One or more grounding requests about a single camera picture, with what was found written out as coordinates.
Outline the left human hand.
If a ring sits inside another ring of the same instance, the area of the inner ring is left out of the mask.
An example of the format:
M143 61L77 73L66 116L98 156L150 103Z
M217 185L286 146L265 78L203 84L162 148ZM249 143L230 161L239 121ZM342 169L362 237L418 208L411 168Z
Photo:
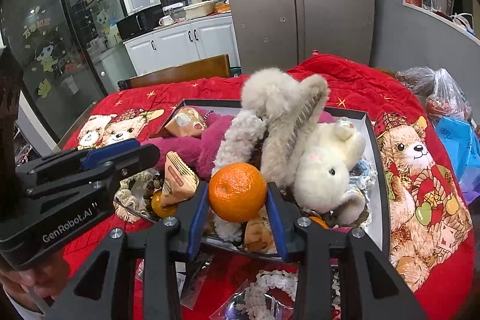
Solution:
M59 250L38 266L25 271L13 270L1 260L1 285L23 319L41 319L44 311L38 303L56 299L68 284L70 266Z

